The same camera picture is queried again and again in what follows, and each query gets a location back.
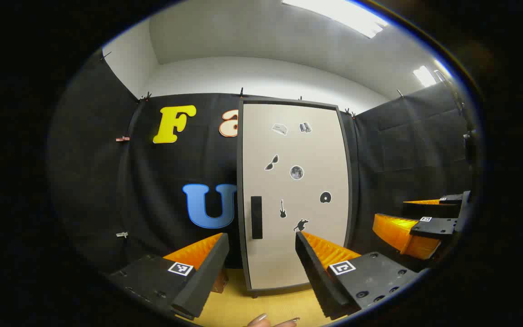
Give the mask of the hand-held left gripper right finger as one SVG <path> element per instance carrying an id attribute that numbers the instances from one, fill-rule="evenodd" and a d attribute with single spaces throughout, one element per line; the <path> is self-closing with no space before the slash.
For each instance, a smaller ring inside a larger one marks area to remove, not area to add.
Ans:
<path id="1" fill-rule="evenodd" d="M 384 306 L 420 278 L 379 252 L 359 255 L 306 232 L 296 232 L 295 250 L 322 312 L 331 320 Z"/>

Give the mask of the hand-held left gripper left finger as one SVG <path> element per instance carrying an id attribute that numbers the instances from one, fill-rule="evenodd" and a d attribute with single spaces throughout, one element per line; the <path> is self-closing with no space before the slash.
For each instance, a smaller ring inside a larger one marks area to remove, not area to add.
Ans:
<path id="1" fill-rule="evenodd" d="M 133 300 L 166 316 L 193 320 L 201 315 L 230 249 L 218 233 L 164 257 L 145 255 L 108 274 Z"/>

